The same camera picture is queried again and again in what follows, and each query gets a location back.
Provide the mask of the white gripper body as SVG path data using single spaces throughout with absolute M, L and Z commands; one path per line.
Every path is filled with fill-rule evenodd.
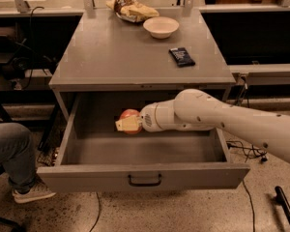
M 156 122 L 156 103 L 148 104 L 142 108 L 140 112 L 141 124 L 145 131 L 157 131 L 157 122 Z

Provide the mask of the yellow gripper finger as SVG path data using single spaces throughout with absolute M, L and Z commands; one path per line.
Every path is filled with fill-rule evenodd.
M 125 117 L 115 122 L 118 131 L 139 131 L 141 129 L 141 120 L 136 115 Z

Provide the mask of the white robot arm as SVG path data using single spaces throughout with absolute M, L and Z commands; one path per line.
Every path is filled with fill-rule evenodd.
M 217 128 L 290 163 L 290 116 L 231 105 L 187 89 L 115 122 L 118 131 L 206 131 Z

